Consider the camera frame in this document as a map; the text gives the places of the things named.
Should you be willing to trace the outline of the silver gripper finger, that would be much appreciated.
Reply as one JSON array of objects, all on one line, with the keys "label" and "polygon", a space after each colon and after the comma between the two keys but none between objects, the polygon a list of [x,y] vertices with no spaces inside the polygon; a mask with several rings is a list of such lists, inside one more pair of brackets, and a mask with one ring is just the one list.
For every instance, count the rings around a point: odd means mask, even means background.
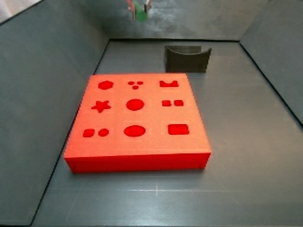
[{"label": "silver gripper finger", "polygon": [[128,4],[128,10],[131,11],[132,19],[135,20],[135,6],[131,0],[125,0]]},{"label": "silver gripper finger", "polygon": [[151,8],[152,8],[152,0],[145,0],[144,12],[148,13]]}]

